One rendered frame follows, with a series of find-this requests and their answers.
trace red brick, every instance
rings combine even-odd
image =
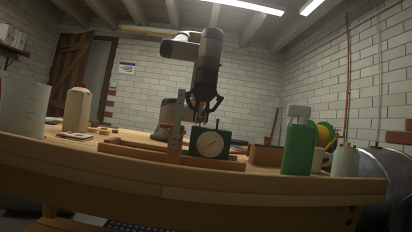
[[[412,145],[412,133],[411,132],[399,132],[399,131],[387,131],[386,142],[395,144],[408,144]]]
[[[116,90],[108,90],[107,91],[107,95],[113,95],[113,96],[116,96]]]
[[[113,113],[111,113],[111,112],[104,112],[104,116],[105,117],[109,117],[109,118],[111,118],[111,117],[113,117]]]
[[[412,119],[406,120],[406,131],[412,132]]]
[[[115,106],[115,102],[114,102],[114,101],[111,101],[111,100],[107,100],[107,101],[106,101],[106,106],[114,107],[114,106]]]

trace robotic arm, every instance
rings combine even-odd
[[[193,69],[194,79],[191,90],[186,92],[186,102],[193,111],[193,122],[198,123],[201,103],[205,103],[203,123],[208,122],[209,113],[216,111],[223,97],[216,90],[218,86],[219,67],[222,55],[223,31],[208,27],[202,33],[182,31],[173,39],[163,39],[160,44],[160,56],[170,59],[197,63]],[[217,98],[217,103],[210,109],[210,102]]]

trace white brick wall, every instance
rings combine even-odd
[[[0,0],[0,23],[10,23],[27,33],[24,50],[30,58],[21,57],[4,71],[6,57],[16,58],[0,49],[0,77],[16,78],[46,84],[53,63],[63,15],[45,0]]]
[[[377,3],[378,9],[382,9],[393,0],[377,0]],[[284,112],[288,104],[311,106],[312,120],[316,123],[329,122],[341,130],[346,98],[346,34],[322,44],[346,30],[345,11],[348,11],[349,26],[353,26],[375,12],[375,2],[346,0],[341,8],[324,17],[324,22],[308,29],[303,39],[289,44],[284,53],[286,59],[281,91]],[[410,146],[385,142],[386,131],[404,131],[405,118],[412,118],[412,0],[404,0],[378,15],[378,26],[382,72],[379,145],[412,155]],[[375,17],[353,28],[349,34],[351,94],[346,142],[368,147],[375,141],[377,126],[378,46]],[[314,50],[315,45],[328,49],[323,52],[319,48]],[[312,64],[316,64],[316,69],[309,68]],[[291,85],[296,76],[303,81],[299,102],[293,98],[298,88]],[[282,142],[286,135],[285,114],[283,118]]]
[[[158,123],[160,104],[164,98],[174,98],[179,88],[190,89],[193,63],[163,58],[159,54],[159,42],[136,39],[139,33],[118,29],[110,32],[99,18],[93,18],[90,30],[95,35],[120,37],[124,44],[121,62],[136,63],[133,75],[117,74],[116,96],[109,95],[106,111],[114,113],[105,117],[112,126],[152,133]],[[182,27],[182,30],[202,31],[201,28]],[[84,29],[65,17],[61,33],[81,33]],[[269,136],[280,106],[282,90],[283,58],[269,55],[269,41],[251,41],[250,46],[238,48],[239,35],[224,33],[222,67],[219,72],[218,93],[224,101],[209,117],[207,126],[214,127],[216,118],[222,122],[220,128],[233,131],[233,138],[263,143]],[[112,71],[115,76],[122,44],[118,45]],[[190,136],[192,123],[184,123]],[[277,141],[275,130],[273,141]]]

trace wooden workbench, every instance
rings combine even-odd
[[[250,163],[246,172],[158,163],[96,151],[98,143],[114,136],[167,146],[150,140],[149,133],[119,129],[119,134],[93,134],[95,139],[79,142],[55,137],[60,131],[61,125],[46,125],[43,140],[0,132],[0,192],[189,232],[353,232],[361,205],[385,202],[383,178],[280,175],[278,167]],[[187,150],[189,141],[184,142]],[[245,159],[239,156],[240,162]],[[112,231],[44,215],[23,231]]]

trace beige plastic bottle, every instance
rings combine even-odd
[[[62,127],[64,132],[86,133],[88,131],[92,96],[93,94],[83,83],[77,83],[77,87],[67,91]]]

